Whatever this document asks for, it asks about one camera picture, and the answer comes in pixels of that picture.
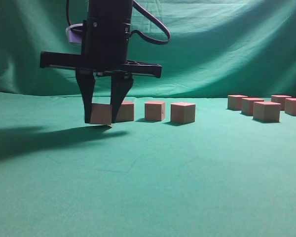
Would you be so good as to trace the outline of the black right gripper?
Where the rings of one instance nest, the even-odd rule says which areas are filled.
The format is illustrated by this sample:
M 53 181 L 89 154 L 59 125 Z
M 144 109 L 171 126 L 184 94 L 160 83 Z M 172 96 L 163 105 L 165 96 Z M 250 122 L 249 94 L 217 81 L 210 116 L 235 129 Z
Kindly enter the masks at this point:
M 83 106 L 84 122 L 90 123 L 92 98 L 95 88 L 93 72 L 113 74 L 116 72 L 161 77 L 162 67 L 158 64 L 127 60 L 130 38 L 128 20 L 91 20 L 83 23 L 83 38 L 80 54 L 43 51 L 40 54 L 41 68 L 75 70 Z M 132 75 L 111 77 L 111 122 L 115 123 L 121 104 L 134 83 Z

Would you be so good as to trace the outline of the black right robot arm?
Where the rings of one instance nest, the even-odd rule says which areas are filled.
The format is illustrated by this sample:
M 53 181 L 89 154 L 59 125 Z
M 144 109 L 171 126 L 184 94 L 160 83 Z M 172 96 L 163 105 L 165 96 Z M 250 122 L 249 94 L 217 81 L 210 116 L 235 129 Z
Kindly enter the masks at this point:
M 91 0 L 87 19 L 82 24 L 81 54 L 41 52 L 41 68 L 75 71 L 86 123 L 91 122 L 95 75 L 111 77 L 112 122 L 115 122 L 122 101 L 133 86 L 133 74 L 161 77 L 160 65 L 127 60 L 133 8 L 151 21 L 157 21 L 133 0 Z

